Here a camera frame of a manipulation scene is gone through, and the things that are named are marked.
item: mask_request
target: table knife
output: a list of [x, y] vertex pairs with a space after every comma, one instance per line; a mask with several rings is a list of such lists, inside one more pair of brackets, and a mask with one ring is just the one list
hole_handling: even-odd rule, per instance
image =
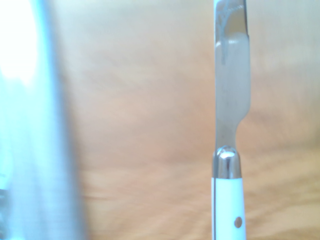
[[215, 152], [212, 239], [245, 240], [246, 220], [236, 130], [251, 101], [245, 0], [214, 0]]

